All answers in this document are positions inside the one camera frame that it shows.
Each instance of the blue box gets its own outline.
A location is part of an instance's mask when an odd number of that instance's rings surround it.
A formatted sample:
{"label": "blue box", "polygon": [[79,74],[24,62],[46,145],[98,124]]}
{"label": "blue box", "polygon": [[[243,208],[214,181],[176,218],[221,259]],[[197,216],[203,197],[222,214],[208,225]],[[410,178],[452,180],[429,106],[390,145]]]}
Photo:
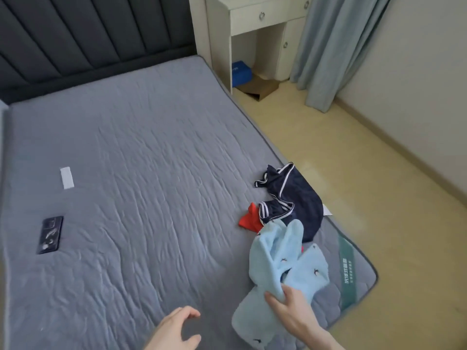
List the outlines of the blue box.
{"label": "blue box", "polygon": [[232,64],[232,87],[250,82],[253,78],[251,69],[243,61],[237,61]]}

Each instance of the forearm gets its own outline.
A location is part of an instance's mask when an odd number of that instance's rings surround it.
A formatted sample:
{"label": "forearm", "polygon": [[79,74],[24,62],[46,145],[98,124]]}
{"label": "forearm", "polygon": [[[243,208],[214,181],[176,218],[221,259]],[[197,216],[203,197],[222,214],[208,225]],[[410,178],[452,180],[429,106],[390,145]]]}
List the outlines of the forearm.
{"label": "forearm", "polygon": [[310,350],[344,350],[326,330],[308,331],[302,340]]}

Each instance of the navy clothing with white stripes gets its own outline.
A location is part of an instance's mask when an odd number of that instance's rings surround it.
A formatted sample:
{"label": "navy clothing with white stripes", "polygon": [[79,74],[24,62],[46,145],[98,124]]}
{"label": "navy clothing with white stripes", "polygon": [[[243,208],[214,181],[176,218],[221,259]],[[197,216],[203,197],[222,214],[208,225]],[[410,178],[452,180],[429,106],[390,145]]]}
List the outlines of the navy clothing with white stripes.
{"label": "navy clothing with white stripes", "polygon": [[278,169],[268,166],[254,186],[267,188],[274,198],[259,203],[262,224],[280,219],[287,225],[298,219],[304,227],[302,241],[313,240],[323,220],[323,202],[292,162]]}

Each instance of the hand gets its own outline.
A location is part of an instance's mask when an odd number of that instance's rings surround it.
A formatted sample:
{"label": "hand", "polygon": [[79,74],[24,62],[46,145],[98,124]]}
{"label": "hand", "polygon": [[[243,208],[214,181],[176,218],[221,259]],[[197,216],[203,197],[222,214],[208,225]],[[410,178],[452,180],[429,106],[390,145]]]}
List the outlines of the hand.
{"label": "hand", "polygon": [[144,350],[195,350],[201,341],[201,335],[194,335],[183,341],[182,326],[187,319],[200,316],[201,313],[190,306],[178,307],[162,319]]}
{"label": "hand", "polygon": [[319,336],[324,330],[319,326],[312,306],[302,292],[284,284],[282,284],[282,289],[285,294],[284,304],[267,291],[264,298],[284,328],[305,343],[310,335]]}

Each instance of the baseboard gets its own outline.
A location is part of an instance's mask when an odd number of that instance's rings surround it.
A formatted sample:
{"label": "baseboard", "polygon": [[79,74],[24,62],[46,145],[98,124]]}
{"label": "baseboard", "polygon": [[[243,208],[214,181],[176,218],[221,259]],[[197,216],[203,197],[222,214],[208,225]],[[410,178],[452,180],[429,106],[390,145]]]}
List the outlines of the baseboard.
{"label": "baseboard", "polygon": [[410,163],[414,164],[419,170],[433,179],[436,183],[438,183],[443,189],[445,189],[449,194],[454,196],[457,200],[459,200],[462,204],[467,207],[467,194],[457,188],[454,184],[444,178],[441,174],[431,168],[428,164],[423,162],[420,158],[410,152],[405,146],[401,145],[397,141],[395,141],[391,136],[389,136],[384,130],[378,127],[375,123],[371,120],[365,118],[361,115],[358,111],[356,111],[352,106],[345,103],[342,99],[336,98],[335,103],[339,105],[343,110],[349,113],[352,117],[357,119],[359,123],[364,125],[366,128],[371,130],[371,132],[377,135],[381,140],[383,140],[386,144],[394,148],[397,152],[399,152],[405,159],[407,159]]}

